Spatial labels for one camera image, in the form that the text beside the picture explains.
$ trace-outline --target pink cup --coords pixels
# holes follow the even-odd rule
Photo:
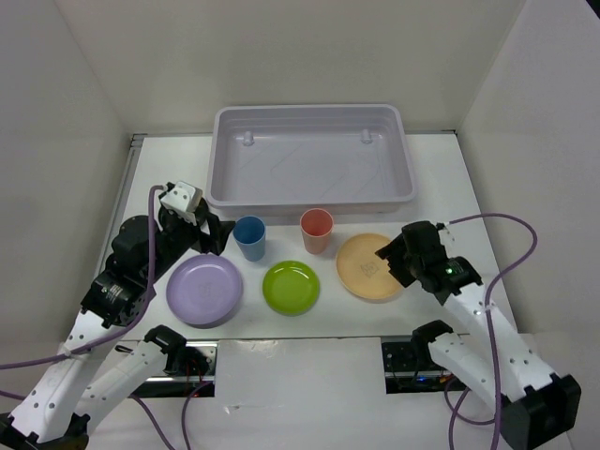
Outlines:
[[[329,244],[334,218],[324,209],[309,209],[300,218],[304,247],[308,253],[323,253]]]

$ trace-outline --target plastic tub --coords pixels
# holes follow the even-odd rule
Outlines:
[[[390,212],[416,194],[390,105],[225,108],[213,136],[205,196],[230,217]]]

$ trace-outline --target wall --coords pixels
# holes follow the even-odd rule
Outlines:
[[[58,341],[94,274],[127,136],[53,2],[0,3],[0,341]]]
[[[56,0],[128,128],[227,105],[389,102],[456,128],[523,0]]]
[[[529,220],[532,260],[505,286],[521,331],[583,331],[600,317],[600,21],[585,0],[528,0],[458,137],[485,211]],[[500,266],[528,246],[490,221]]]

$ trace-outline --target orange plate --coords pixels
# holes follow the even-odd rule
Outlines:
[[[384,300],[398,293],[402,286],[392,277],[387,262],[375,252],[392,242],[371,232],[348,239],[336,256],[337,275],[351,293],[368,300]]]

